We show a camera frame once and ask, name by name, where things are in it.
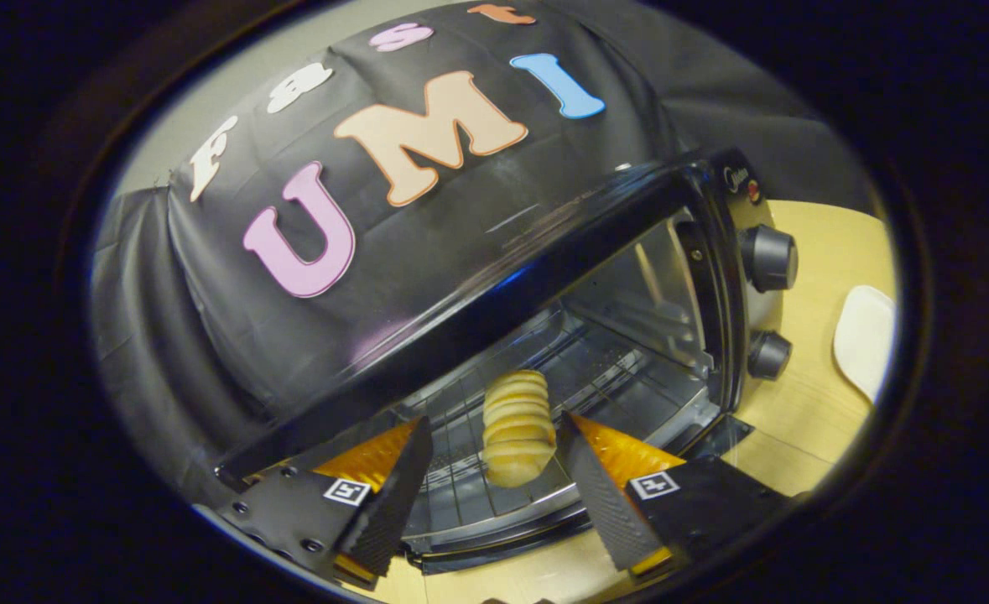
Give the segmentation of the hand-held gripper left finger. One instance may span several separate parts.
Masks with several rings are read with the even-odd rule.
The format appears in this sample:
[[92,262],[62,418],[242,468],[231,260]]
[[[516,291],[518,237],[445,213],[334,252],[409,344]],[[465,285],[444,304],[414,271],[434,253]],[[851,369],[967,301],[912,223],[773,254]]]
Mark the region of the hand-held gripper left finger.
[[320,464],[276,464],[196,512],[306,580],[373,588],[389,573],[432,456],[429,418],[418,417]]

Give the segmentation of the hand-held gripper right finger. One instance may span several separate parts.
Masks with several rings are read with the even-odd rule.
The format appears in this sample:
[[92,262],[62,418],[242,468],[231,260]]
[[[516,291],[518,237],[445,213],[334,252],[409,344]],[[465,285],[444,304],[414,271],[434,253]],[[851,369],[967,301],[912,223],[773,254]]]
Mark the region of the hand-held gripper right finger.
[[640,580],[716,557],[792,504],[719,456],[686,460],[574,413],[563,467],[614,566]]

